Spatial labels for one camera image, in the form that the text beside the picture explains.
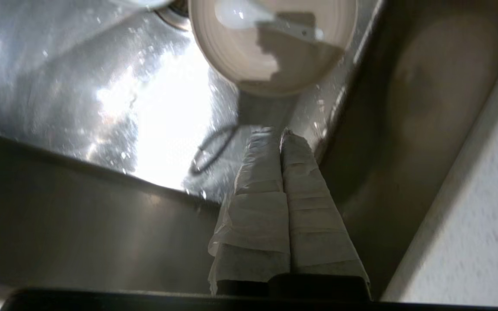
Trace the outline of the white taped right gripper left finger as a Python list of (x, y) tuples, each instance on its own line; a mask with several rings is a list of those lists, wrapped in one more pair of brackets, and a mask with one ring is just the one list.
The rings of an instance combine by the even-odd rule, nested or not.
[(213, 256), (208, 281), (219, 295), (224, 283), (266, 284), (291, 268), (289, 216), (279, 159), (279, 133), (252, 132), (234, 190), (221, 205), (210, 238)]

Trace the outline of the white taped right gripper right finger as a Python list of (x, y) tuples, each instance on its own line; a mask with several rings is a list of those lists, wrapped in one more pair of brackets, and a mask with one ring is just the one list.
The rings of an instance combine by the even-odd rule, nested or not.
[(292, 271), (355, 276), (370, 283), (308, 142), (285, 131), (281, 163)]

